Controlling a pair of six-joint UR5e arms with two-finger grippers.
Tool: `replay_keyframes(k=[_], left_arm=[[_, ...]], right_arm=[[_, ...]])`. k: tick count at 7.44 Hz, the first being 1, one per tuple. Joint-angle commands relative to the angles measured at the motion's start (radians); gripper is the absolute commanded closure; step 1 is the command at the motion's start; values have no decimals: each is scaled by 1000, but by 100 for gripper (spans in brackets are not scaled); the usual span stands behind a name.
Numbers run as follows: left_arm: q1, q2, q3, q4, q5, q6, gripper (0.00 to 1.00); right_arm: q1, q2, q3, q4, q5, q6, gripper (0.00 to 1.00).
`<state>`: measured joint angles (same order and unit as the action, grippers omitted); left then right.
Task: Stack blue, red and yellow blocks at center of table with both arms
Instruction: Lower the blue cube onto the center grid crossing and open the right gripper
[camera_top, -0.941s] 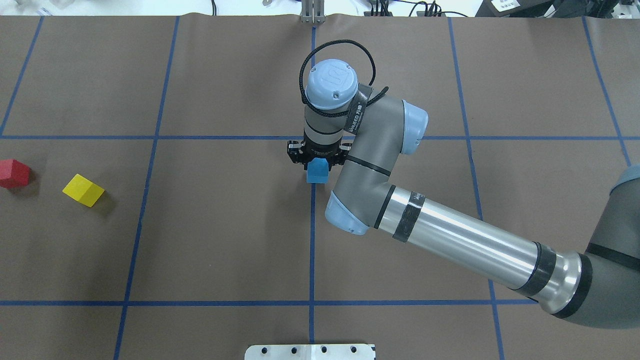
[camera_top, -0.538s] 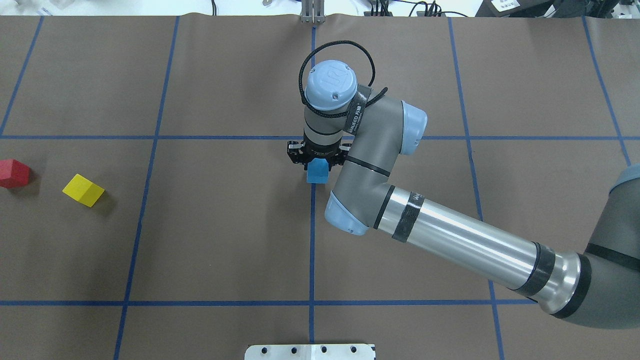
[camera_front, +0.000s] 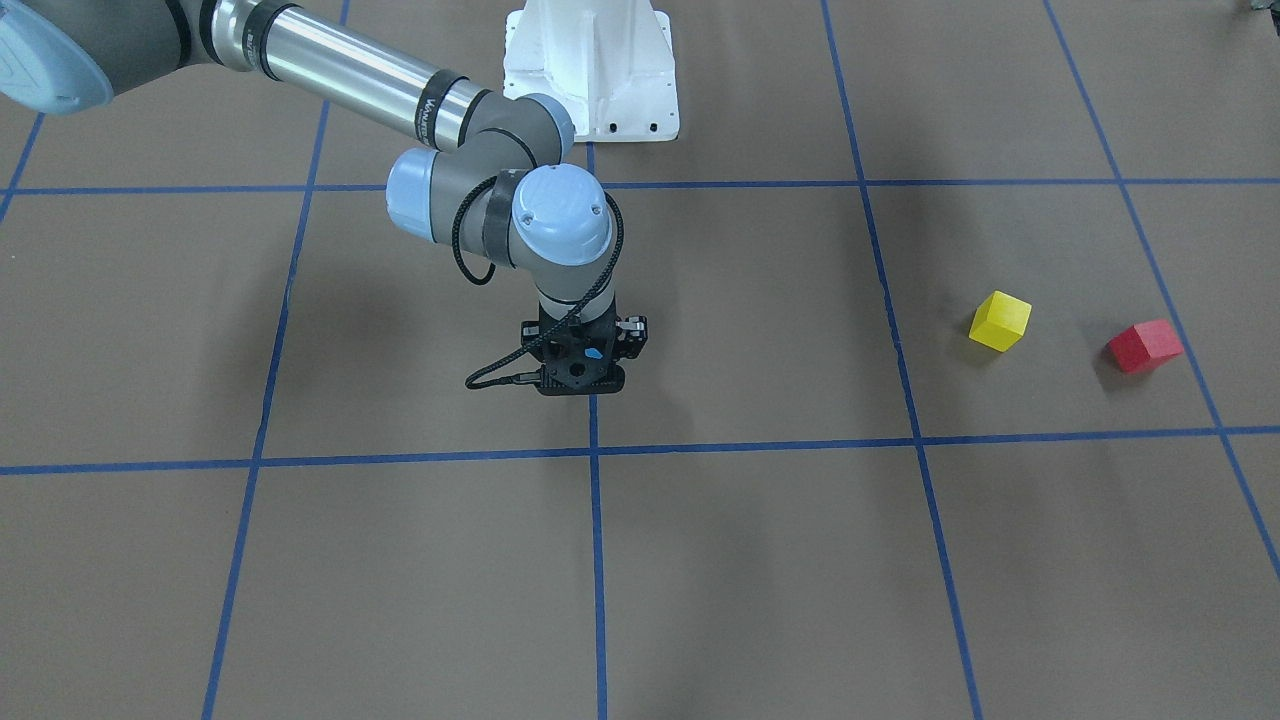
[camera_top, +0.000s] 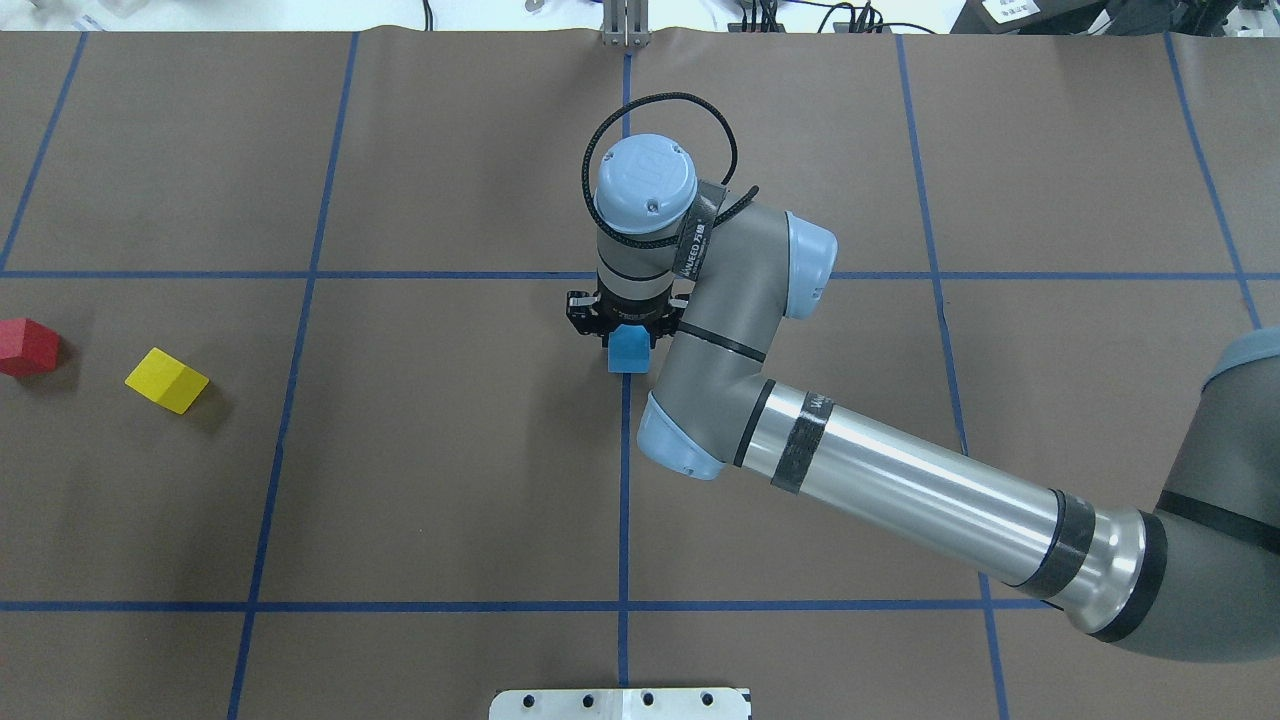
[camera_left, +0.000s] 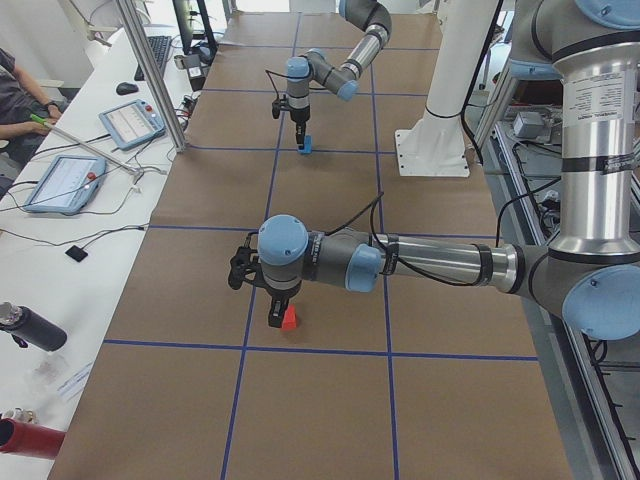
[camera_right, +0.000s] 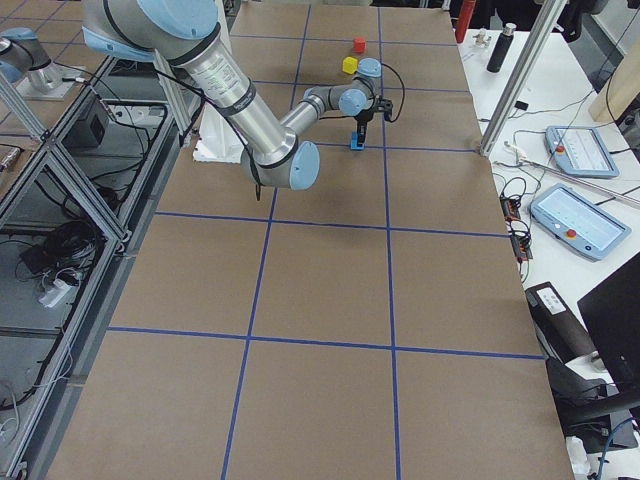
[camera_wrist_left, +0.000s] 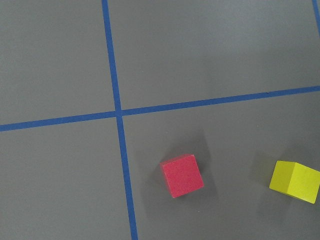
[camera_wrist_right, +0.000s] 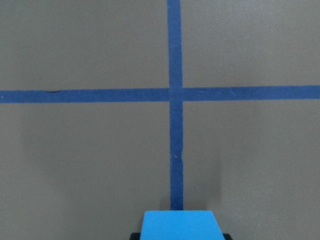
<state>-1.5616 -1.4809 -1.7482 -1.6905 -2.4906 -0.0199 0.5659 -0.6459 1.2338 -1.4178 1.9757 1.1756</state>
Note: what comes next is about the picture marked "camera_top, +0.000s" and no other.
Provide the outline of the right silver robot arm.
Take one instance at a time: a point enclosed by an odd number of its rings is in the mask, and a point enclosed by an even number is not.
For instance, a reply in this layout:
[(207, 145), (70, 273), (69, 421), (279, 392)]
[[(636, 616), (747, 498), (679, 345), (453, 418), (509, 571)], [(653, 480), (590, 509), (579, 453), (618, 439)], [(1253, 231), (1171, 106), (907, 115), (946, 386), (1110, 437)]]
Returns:
[(785, 320), (819, 306), (836, 236), (754, 192), (699, 179), (689, 152), (635, 135), (589, 145), (582, 195), (598, 288), (566, 313), (637, 369), (673, 346), (637, 447), (712, 480), (728, 466), (964, 562), (1134, 653), (1226, 664), (1277, 655), (1277, 329), (1234, 340), (1206, 377), (1152, 509), (1106, 507), (765, 374)]

